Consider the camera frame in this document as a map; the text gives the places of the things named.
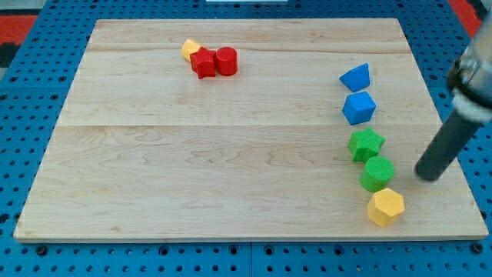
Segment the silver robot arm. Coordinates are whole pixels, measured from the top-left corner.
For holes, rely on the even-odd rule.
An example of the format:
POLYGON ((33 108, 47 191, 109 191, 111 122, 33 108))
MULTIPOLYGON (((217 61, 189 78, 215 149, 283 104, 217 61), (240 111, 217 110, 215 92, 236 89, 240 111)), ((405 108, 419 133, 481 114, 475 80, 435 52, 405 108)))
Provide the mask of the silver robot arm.
POLYGON ((491 121, 491 9, 447 75, 454 110, 471 122, 491 121))

